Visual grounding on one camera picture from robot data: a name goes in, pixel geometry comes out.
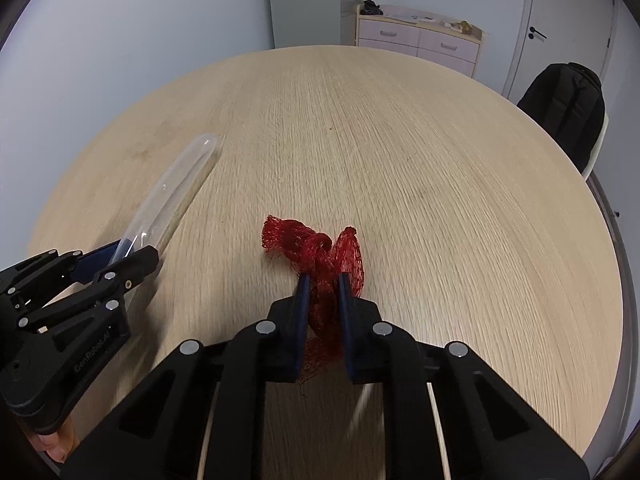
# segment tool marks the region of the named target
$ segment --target round table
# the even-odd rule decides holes
[[[164,252],[137,337],[74,411],[81,436],[181,341],[229,339],[292,293],[268,214],[335,239],[358,230],[363,297],[417,340],[467,342],[578,452],[598,427],[622,340],[616,257],[578,171],[513,104],[426,60],[346,46],[247,54],[145,97],[85,148],[31,253],[118,239],[196,136],[222,156]],[[377,478],[379,388],[343,364],[270,384],[266,478]]]

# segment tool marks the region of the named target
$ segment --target clear plastic tube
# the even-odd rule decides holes
[[[164,251],[180,218],[218,161],[218,144],[216,136],[201,135],[174,160],[138,209],[110,264],[148,245],[159,253]]]

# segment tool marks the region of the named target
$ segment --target silver screw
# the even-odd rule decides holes
[[[378,335],[389,335],[393,332],[394,328],[389,325],[389,323],[385,323],[384,321],[376,323],[373,326],[373,332]]]
[[[258,334],[270,334],[274,330],[276,330],[276,324],[268,319],[262,320],[255,326],[255,331]]]
[[[193,339],[189,339],[180,345],[180,353],[184,355],[195,354],[198,350],[200,350],[200,343]]]
[[[449,352],[456,357],[464,357],[469,352],[469,348],[464,343],[455,341],[449,345]]]

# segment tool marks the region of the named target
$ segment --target red fabric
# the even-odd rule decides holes
[[[338,275],[350,274],[351,289],[359,296],[364,285],[362,256],[356,229],[347,227],[335,244],[324,233],[316,233],[297,220],[269,215],[262,228],[262,246],[267,252],[284,254],[298,274],[311,277],[308,322],[316,335],[306,342],[302,379],[321,371],[342,357],[342,329],[335,294]]]

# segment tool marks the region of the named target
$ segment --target door handle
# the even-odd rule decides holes
[[[546,40],[546,36],[545,36],[544,34],[542,34],[542,32],[540,32],[539,30],[536,30],[536,28],[535,28],[535,27],[529,27],[529,30],[530,30],[531,32],[535,33],[535,34],[538,34],[538,35],[542,36],[542,37],[543,37],[543,38],[545,38],[545,40]],[[533,40],[533,34],[529,34],[529,38],[530,38],[531,40]]]

